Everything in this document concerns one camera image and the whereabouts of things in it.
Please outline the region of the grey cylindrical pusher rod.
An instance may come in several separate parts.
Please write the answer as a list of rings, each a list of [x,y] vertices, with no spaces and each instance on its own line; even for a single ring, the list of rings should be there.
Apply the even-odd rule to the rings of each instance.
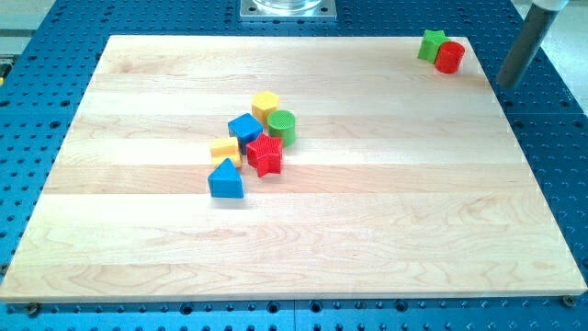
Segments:
[[[560,11],[561,2],[531,4],[523,26],[496,77],[500,87],[512,89],[519,84]]]

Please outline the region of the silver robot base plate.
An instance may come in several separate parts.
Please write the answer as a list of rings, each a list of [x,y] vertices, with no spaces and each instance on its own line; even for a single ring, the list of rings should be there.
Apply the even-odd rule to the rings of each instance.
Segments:
[[[244,20],[336,20],[335,0],[240,0]]]

